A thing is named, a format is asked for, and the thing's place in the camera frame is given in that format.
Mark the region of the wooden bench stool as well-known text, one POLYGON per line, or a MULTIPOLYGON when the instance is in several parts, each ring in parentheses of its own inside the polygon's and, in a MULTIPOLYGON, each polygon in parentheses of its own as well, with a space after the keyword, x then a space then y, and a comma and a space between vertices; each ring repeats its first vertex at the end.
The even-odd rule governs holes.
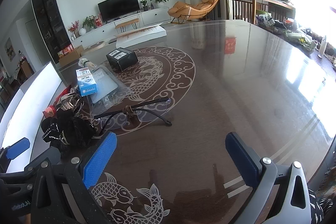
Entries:
POLYGON ((137 29, 137 24, 139 23, 139 18, 135 18, 132 20, 128 20, 126 22, 120 23, 118 24, 115 28, 116 29, 120 29, 121 32, 125 32, 126 31, 126 27, 127 26, 132 26, 134 30, 137 29))

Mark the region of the white round vase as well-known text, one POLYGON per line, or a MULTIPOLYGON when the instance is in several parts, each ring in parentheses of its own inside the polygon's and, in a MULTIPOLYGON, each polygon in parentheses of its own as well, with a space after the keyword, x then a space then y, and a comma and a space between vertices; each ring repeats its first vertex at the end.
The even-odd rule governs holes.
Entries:
POLYGON ((86 32, 87 32, 87 30, 86 30, 85 28, 80 28, 80 30, 79 30, 79 35, 80 35, 80 36, 83 36, 83 35, 86 34, 86 32))

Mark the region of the red foil packet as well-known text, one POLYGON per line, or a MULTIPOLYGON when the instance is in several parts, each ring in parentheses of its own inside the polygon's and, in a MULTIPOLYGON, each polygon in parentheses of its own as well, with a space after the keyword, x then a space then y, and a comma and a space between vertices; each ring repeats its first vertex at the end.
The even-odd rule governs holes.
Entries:
POLYGON ((67 93, 67 90, 64 89, 55 99, 54 103, 48 106, 44 111, 43 115, 45 118, 54 117, 56 114, 56 105, 58 104, 60 98, 67 93))

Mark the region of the red flowers in vase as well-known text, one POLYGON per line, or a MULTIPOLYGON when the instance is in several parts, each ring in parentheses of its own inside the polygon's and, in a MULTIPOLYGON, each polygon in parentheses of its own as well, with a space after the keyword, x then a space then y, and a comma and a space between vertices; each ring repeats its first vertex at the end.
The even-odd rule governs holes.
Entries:
POLYGON ((76 39, 78 37, 78 31, 79 31, 79 21, 76 20, 68 28, 68 31, 72 34, 72 37, 76 39))

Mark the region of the phone case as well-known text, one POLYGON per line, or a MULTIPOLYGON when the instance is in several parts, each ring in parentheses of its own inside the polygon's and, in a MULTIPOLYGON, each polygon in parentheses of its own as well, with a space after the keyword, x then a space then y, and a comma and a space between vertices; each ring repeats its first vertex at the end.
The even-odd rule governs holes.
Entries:
POLYGON ((97 84, 97 93, 88 96, 92 116, 100 115, 125 98, 135 95, 135 91, 122 83, 105 65, 92 73, 97 84))

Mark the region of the flat white cardboard box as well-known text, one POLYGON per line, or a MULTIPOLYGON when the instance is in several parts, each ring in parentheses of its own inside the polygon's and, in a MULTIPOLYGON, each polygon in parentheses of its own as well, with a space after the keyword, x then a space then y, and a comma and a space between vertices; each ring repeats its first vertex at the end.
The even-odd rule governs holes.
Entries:
POLYGON ((116 48, 128 48, 166 35, 160 24, 123 32, 117 35, 116 48))

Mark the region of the wooden railing furniture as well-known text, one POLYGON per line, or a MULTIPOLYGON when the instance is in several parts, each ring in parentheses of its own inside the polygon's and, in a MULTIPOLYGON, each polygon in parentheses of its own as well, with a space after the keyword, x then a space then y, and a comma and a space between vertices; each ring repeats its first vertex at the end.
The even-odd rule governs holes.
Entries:
POLYGON ((270 13, 273 19, 283 21, 295 17, 295 8, 279 0, 226 0, 227 19, 256 24, 258 12, 270 13))

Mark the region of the white storage box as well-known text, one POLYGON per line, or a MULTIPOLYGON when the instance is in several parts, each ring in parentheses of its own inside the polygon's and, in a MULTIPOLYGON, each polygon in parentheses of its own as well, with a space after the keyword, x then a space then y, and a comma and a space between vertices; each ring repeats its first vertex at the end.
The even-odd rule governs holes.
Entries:
POLYGON ((65 88, 51 62, 19 87, 1 119, 1 147, 6 148, 22 138, 30 141, 30 147, 11 161, 8 173, 24 170, 49 148, 50 144, 42 140, 43 111, 55 102, 65 88))

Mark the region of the black knit glove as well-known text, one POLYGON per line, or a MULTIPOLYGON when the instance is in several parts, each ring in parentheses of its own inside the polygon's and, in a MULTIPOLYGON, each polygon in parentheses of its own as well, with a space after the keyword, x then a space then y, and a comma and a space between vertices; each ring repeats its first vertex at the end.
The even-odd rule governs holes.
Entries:
POLYGON ((72 110, 59 110, 54 117, 48 117, 41 124, 42 139, 61 153, 74 148, 89 147, 96 129, 87 119, 77 117, 72 110))

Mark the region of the blue white ointment box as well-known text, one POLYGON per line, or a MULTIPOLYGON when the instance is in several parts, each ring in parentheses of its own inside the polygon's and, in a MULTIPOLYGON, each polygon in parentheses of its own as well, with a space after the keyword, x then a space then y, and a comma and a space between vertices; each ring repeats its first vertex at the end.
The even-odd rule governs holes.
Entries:
POLYGON ((76 70, 77 84, 82 97, 97 93, 97 84, 88 68, 76 70))

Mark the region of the black rectangular box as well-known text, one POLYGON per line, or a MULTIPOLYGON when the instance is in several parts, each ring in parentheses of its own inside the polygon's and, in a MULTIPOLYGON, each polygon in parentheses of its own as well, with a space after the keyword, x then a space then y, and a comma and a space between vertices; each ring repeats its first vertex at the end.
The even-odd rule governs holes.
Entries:
POLYGON ((135 51, 117 48, 106 55, 109 65, 116 72, 122 72, 138 63, 135 51))

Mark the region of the cotton swab bundle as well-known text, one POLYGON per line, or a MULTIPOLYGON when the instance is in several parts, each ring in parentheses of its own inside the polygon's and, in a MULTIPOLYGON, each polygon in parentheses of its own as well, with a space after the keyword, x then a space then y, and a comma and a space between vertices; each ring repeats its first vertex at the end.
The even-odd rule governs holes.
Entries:
POLYGON ((100 65, 94 64, 86 58, 81 58, 78 62, 78 65, 81 68, 88 68, 91 73, 95 72, 101 67, 100 65))

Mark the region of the rhinestone hair claw clip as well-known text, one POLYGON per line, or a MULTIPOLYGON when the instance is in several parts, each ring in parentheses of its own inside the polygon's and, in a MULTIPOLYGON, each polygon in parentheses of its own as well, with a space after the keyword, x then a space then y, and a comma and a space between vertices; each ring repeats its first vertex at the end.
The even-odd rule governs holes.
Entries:
POLYGON ((56 111, 58 110, 71 110, 75 115, 77 115, 82 107, 84 106, 84 101, 80 94, 73 92, 68 93, 60 97, 56 104, 56 111))

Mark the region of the orange lounge chair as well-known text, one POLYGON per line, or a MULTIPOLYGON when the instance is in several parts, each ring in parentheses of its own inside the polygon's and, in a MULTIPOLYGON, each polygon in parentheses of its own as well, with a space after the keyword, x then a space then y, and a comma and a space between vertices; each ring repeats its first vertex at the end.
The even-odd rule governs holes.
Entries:
POLYGON ((179 1, 168 10, 168 15, 173 19, 171 22, 177 20, 178 24, 202 19, 215 8, 218 1, 219 0, 202 0, 196 5, 179 1))

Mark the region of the clear glasses black frame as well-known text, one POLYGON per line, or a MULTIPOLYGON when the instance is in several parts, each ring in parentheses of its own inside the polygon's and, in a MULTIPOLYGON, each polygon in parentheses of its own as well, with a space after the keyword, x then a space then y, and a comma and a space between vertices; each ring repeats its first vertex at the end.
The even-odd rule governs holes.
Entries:
POLYGON ((161 97, 155 100, 138 103, 136 105, 125 106, 122 110, 107 112, 94 116, 94 119, 107 117, 104 128, 122 128, 132 123, 149 123, 160 119, 167 126, 172 126, 171 121, 167 120, 164 115, 167 113, 167 107, 171 103, 169 97, 161 97))

